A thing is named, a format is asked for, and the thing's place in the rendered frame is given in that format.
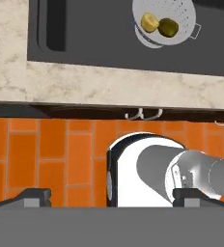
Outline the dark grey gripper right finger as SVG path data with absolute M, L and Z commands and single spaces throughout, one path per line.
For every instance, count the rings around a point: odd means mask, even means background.
M 224 202 L 211 199 L 197 188 L 176 188 L 173 197 L 173 207 L 224 206 Z

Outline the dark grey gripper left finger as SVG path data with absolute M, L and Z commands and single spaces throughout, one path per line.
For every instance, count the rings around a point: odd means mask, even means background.
M 26 188 L 8 200 L 0 201 L 2 207 L 51 207 L 49 188 Z

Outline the dark green kiwi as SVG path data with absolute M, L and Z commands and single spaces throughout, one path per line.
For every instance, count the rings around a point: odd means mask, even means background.
M 159 21 L 158 32 L 165 38 L 173 38 L 179 32 L 179 24 L 171 18 Z

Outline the dark grey sink basin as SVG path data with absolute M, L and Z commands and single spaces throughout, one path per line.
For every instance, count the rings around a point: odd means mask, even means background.
M 135 34 L 132 0 L 29 0 L 27 59 L 224 76 L 224 0 L 192 0 L 192 38 L 149 48 Z

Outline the yellow-green cut kiwi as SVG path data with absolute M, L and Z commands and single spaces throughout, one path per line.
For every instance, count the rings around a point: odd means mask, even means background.
M 159 26 L 158 19 L 151 13 L 144 13 L 141 18 L 141 27 L 147 33 L 154 32 Z

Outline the white metal colander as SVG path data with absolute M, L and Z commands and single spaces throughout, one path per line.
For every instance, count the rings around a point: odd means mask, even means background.
M 178 23 L 179 31 L 173 38 L 163 37 L 158 30 L 147 33 L 141 26 L 144 13 L 153 14 L 157 20 L 170 18 Z M 192 0 L 132 0 L 135 34 L 149 48 L 180 44 L 189 38 L 196 40 L 202 26 L 196 22 Z

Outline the white and black round object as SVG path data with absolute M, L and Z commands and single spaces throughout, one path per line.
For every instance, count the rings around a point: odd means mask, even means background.
M 197 188 L 224 202 L 224 158 L 151 132 L 117 139 L 106 155 L 106 204 L 173 207 L 173 190 Z

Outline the dark cupboard front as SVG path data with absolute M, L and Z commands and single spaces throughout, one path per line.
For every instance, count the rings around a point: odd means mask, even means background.
M 23 103 L 0 101 L 0 118 L 33 119 L 78 119 L 78 120 L 125 120 L 125 113 L 134 115 L 143 108 L 143 116 L 148 118 L 163 109 L 160 118 L 154 121 L 189 121 L 224 123 L 224 110 L 190 109 L 177 107 L 108 106 L 57 103 Z

